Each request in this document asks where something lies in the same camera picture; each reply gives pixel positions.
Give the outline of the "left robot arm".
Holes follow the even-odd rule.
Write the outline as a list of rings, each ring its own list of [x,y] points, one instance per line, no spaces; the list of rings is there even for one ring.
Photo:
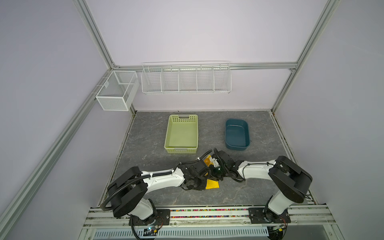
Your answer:
[[[107,187],[108,196],[100,204],[104,211],[112,210],[115,218],[125,215],[147,221],[157,216],[157,210],[145,195],[157,190],[179,187],[185,191],[206,188],[210,169],[204,162],[209,150],[195,161],[181,163],[174,168],[156,172],[132,167]]]

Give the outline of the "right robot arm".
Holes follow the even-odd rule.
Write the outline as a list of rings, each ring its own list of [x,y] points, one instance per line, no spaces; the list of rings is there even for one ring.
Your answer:
[[[210,166],[212,177],[217,180],[231,178],[238,183],[247,179],[271,180],[279,191],[270,197],[262,211],[263,220],[275,223],[293,203],[304,202],[313,177],[285,156],[269,162],[234,161],[226,152],[214,149],[212,156],[218,163]]]

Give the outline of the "yellow paper napkin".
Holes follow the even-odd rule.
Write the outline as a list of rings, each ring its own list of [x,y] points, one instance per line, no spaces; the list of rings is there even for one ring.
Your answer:
[[[204,163],[209,167],[209,166],[213,166],[213,162],[212,162],[213,158],[211,155],[208,155],[206,157],[206,159],[204,160]],[[220,188],[220,185],[219,185],[219,182],[218,181],[214,181],[214,180],[207,180],[207,184],[206,184],[206,190],[210,190],[210,189],[219,189]]]

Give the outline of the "green plastic basket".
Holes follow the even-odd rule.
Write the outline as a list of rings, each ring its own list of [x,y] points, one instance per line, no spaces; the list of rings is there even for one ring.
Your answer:
[[[198,116],[170,115],[164,148],[168,154],[195,154],[199,144]]]

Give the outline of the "teal plastic tray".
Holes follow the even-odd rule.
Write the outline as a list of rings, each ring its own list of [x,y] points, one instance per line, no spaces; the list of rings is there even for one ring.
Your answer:
[[[227,149],[245,151],[250,143],[248,123],[241,119],[228,119],[225,126],[225,144]]]

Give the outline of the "white mesh wall box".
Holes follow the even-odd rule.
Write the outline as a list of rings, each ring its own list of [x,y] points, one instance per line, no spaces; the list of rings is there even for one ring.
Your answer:
[[[96,99],[104,111],[130,111],[139,86],[136,71],[111,71]]]

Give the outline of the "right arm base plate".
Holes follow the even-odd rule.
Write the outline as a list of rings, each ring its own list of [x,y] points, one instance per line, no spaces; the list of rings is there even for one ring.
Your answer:
[[[249,219],[252,224],[289,224],[291,218],[285,209],[281,215],[277,215],[268,208],[249,208]]]

